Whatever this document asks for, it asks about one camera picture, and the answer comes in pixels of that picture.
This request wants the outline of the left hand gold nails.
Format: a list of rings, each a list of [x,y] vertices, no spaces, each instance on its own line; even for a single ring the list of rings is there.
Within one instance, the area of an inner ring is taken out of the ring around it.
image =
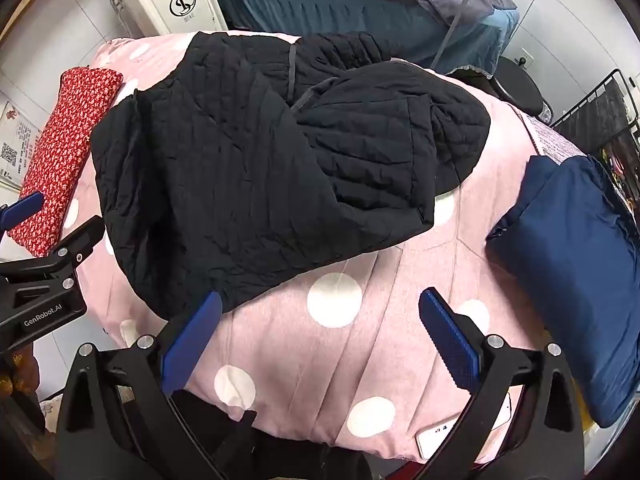
[[[11,365],[1,371],[1,397],[10,396],[14,391],[24,394],[35,393],[40,384],[39,365],[30,344],[9,357]]]

